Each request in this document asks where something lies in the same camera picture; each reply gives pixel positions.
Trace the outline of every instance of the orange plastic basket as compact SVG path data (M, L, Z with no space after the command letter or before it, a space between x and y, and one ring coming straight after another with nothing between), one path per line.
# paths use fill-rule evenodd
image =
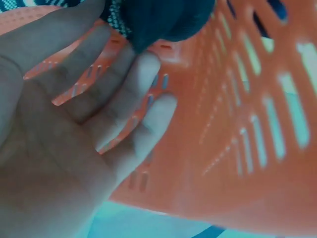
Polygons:
M197 36L150 48L161 58L161 71L108 146L135 126L161 92L172 91L179 107L163 140L111 199L234 229L315 235L317 74L309 65L317 58L317 2L285 0L287 21L266 0L231 4L234 15L227 0L218 0ZM0 34L55 9L0 14ZM271 47L263 43L254 14L272 37ZM53 67L77 45L45 60L26 79ZM82 93L123 45L114 32L96 63L54 103Z

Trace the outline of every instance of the clothing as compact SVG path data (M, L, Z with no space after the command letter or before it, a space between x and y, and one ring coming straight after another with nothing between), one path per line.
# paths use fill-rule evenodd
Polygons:
M72 7L83 0L0 0L0 12L18 7ZM137 53L158 39L182 41L208 21L215 0L106 0L101 19L120 32Z

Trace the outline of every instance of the rectangular hole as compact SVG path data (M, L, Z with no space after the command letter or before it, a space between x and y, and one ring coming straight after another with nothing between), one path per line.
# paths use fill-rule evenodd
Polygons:
M151 107L153 101L154 101L154 96L153 96L153 95L148 96L147 110L150 109L150 107Z
M297 50L302 56L302 62L310 77L311 84L317 94L317 50L313 43L298 44Z
M287 22L288 13L284 3L281 0L267 0L267 2L271 5L278 18Z
M35 72L39 72L39 70L40 70L40 65L38 64L37 66L35 66Z
M243 144L244 144L244 150L245 150L245 156L246 156L246 162L247 162L247 169L248 173L251 174L253 172L253 161L251 157L251 149L250 149L250 141L248 132L245 128L241 129L240 134L243 138Z
M149 174L148 172L143 172L141 177L141 183L140 183L140 191L144 192L147 188L149 181Z
M230 31L228 22L227 22L226 18L224 17L224 15L223 15L222 13L221 13L221 15L220 15L220 20L221 20L221 22L222 22L222 25L223 25L223 27L224 27L224 30L225 30L225 32L226 32L226 34L227 34L228 39L231 40L231 31Z
M78 84L75 84L71 93L72 98L77 96L77 89L78 89Z
M133 171L130 174L130 178L129 178L129 189L133 189L135 187L136 181L137 181L137 172Z
M242 83L244 86L244 90L246 92L250 92L250 84L249 84L247 72L246 72L244 64L243 64L243 62L238 54L235 55L235 60L237 62L238 68L239 68L239 73L240 73L240 77L241 77L241 80L242 80Z
M232 90L233 90L235 101L236 101L236 106L239 107L241 105L241 100L239 96L238 85L232 72L230 73L230 79L231 79Z
M261 40L266 51L269 53L272 53L275 47L274 40L270 38L265 38L265 37L261 37Z
M168 76L168 74L165 74L163 77L163 86L162 86L163 90L167 89L168 81L169 81L169 76Z
M81 93L85 92L86 89L87 89L87 84L84 83L84 84L82 85L82 87L81 87Z
M261 36L270 38L270 35L268 34L266 27L264 26L256 12L253 13L253 21L256 24Z
M285 144L281 131L280 122L277 117L276 109L274 106L274 102L272 98L266 98L264 100L264 104L266 107L266 113L268 115L269 125L274 141L275 153L279 160L283 160L285 156Z
M92 71L93 71L93 65L91 65L87 71L87 78L90 78Z
M287 73L280 77L284 95L287 99L288 109L292 116L293 126L297 138L297 142L301 148L308 145L310 140L310 130L307 126L305 113L303 111L302 103L297 93L291 74Z
M216 55L218 66L221 66L220 55L216 45L213 45L213 51L214 51L214 54Z
M152 163L152 160L153 160L153 150L146 157L145 164L149 166Z
M120 44L120 41L117 40L117 39L112 39L111 42L114 43L114 44Z
M100 76L101 69L102 69L102 66L101 66L101 65L98 65L97 71L96 71L96 78L98 78L98 77Z
M227 0L227 4L228 4L228 7L229 7L229 10L233 16L233 18L236 18L236 11L235 9L233 8L233 5L231 4L231 1L230 0Z
M171 50L172 49L171 46L167 46L167 45L161 45L160 47L163 48L163 49L166 49L166 50Z
M265 168L267 165L267 157L266 157L266 151L265 151L265 145L264 145L264 139L263 139L260 121L257 116L252 116L251 121L253 124L254 134L256 138L259 163L261 168Z
M227 102L228 102L229 114L232 115L232 104L231 104L231 100L230 100L230 97L229 97L229 94L228 94L228 91L227 91L227 87L226 87L226 86L223 86L223 91L224 91L226 100L227 100Z
M243 175L243 170L242 170L241 155L240 155L238 141L234 140L233 145L234 145L235 150L236 150L237 173L238 173L238 175L241 176L241 175Z
M153 83L151 85L151 88L155 88L157 86L158 80L159 80L159 77L158 77L158 75L156 75L154 80L153 80Z
M49 62L49 69L51 69L51 68L53 68L53 64L52 64L52 62L50 61L50 62Z
M258 76L261 73L261 63L258 58L258 54L256 53L253 44L250 41L250 38L245 34L243 38L244 46L248 52L249 59L253 68L253 72Z
M224 41L223 41L222 36L220 34L220 31L218 29L216 30L216 36L217 36L217 38L218 38L218 40L220 42L222 52L224 54L226 54L227 50L226 50L226 47L224 46Z

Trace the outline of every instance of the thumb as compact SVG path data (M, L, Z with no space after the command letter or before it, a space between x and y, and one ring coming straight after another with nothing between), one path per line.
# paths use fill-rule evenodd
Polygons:
M0 56L0 146L11 130L23 88L23 76L15 63Z

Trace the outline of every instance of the human hand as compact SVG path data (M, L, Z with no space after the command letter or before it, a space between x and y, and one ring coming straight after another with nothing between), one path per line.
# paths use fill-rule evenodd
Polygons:
M106 26L57 67L23 81L87 32L103 5L87 0L0 36L0 237L73 237L172 118L176 99L162 95L129 136L97 152L123 129L160 67L154 55L136 57L129 46L86 92L59 107L51 103L99 56L110 35Z

